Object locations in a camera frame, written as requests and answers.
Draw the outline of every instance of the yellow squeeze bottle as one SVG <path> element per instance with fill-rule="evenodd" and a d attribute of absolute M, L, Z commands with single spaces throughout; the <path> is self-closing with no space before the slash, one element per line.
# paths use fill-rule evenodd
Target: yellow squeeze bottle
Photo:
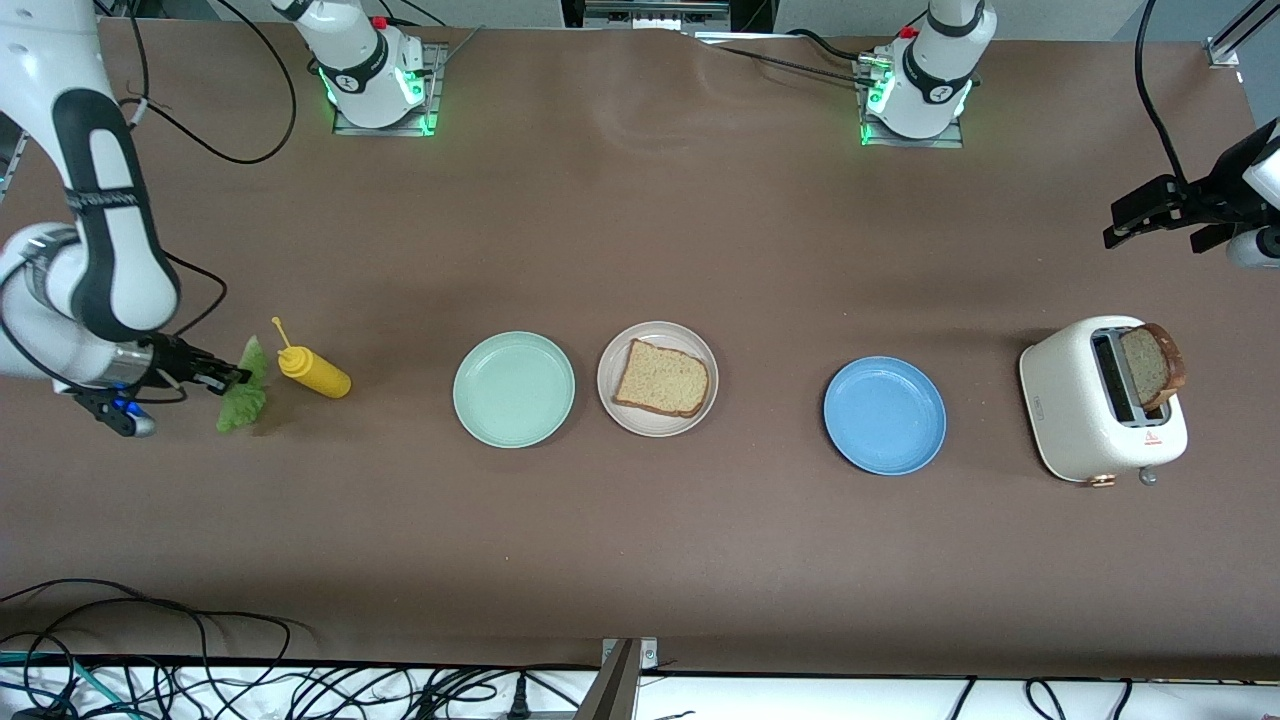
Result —
<path fill-rule="evenodd" d="M 280 331 L 280 338 L 284 340 L 284 350 L 276 354 L 284 377 L 293 378 L 320 395 L 335 400 L 351 392 L 351 375 L 311 352 L 310 348 L 289 345 L 289 338 L 284 334 L 284 327 L 279 318 L 271 318 L 271 323 L 275 324 L 275 329 Z"/>

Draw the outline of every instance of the plate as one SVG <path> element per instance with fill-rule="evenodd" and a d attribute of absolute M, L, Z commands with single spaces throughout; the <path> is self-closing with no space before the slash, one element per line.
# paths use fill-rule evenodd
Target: plate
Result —
<path fill-rule="evenodd" d="M 897 357 L 845 365 L 822 405 L 827 434 L 850 462 L 879 475 L 929 464 L 947 434 L 947 413 L 933 382 Z"/>
<path fill-rule="evenodd" d="M 613 402 L 614 393 L 618 392 L 618 383 L 622 382 L 622 372 L 627 366 L 627 355 L 631 351 L 631 341 L 643 340 L 649 345 L 668 347 L 687 352 L 698 357 L 707 365 L 708 386 L 707 400 L 701 409 L 692 418 L 671 418 L 659 415 L 639 407 L 627 407 Z M 654 320 L 632 325 L 613 338 L 600 355 L 600 366 L 595 372 L 595 386 L 600 391 L 600 402 L 611 418 L 617 420 L 623 428 L 644 437 L 671 437 L 692 428 L 703 421 L 712 404 L 716 402 L 716 389 L 719 386 L 719 370 L 716 368 L 716 356 L 698 333 L 676 323 Z"/>
<path fill-rule="evenodd" d="M 495 334 L 475 346 L 453 378 L 453 410 L 494 447 L 529 447 L 552 436 L 573 407 L 573 365 L 535 333 Z"/>

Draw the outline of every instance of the toast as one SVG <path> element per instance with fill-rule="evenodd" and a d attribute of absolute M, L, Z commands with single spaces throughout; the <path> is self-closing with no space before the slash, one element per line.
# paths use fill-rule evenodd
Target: toast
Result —
<path fill-rule="evenodd" d="M 692 418 L 707 402 L 710 375 L 701 360 L 632 340 L 613 402 L 672 418 Z"/>
<path fill-rule="evenodd" d="M 1120 336 L 1142 409 L 1151 413 L 1187 384 L 1183 354 L 1165 328 L 1147 323 Z"/>

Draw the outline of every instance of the toaster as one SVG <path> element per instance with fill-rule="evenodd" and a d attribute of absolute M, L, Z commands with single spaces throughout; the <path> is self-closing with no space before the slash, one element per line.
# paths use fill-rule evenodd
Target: toaster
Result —
<path fill-rule="evenodd" d="M 1036 447 L 1059 478 L 1106 487 L 1137 470 L 1149 486 L 1157 465 L 1187 450 L 1178 396 L 1149 413 L 1138 401 L 1120 336 L 1140 324 L 1088 318 L 1023 351 L 1018 374 Z"/>

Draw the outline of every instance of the green led light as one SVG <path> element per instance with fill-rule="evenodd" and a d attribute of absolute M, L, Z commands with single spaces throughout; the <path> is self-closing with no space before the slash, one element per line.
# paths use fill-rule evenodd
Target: green led light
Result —
<path fill-rule="evenodd" d="M 320 76 L 320 82 L 324 83 L 324 94 L 329 97 L 329 104 L 337 106 L 338 99 L 333 96 L 333 87 L 329 85 L 329 78 Z"/>
<path fill-rule="evenodd" d="M 893 73 L 884 73 L 884 79 L 869 91 L 867 109 L 872 113 L 883 113 L 884 105 L 888 102 L 888 94 L 893 92 L 895 85 L 897 83 L 893 81 Z"/>
<path fill-rule="evenodd" d="M 964 113 L 964 101 L 969 99 L 969 91 L 973 90 L 973 82 L 968 82 L 964 90 L 960 91 L 960 102 L 956 105 L 956 114 L 952 118 L 959 118 Z"/>
<path fill-rule="evenodd" d="M 417 92 L 415 92 L 412 88 L 410 88 L 408 82 L 406 82 L 404 78 L 412 79 L 412 76 L 410 76 L 410 73 L 407 72 L 396 73 L 396 82 L 401 85 L 401 92 L 404 94 L 404 101 L 408 102 L 410 105 L 417 105 L 419 104 L 417 96 L 422 95 L 422 88 L 419 87 Z"/>

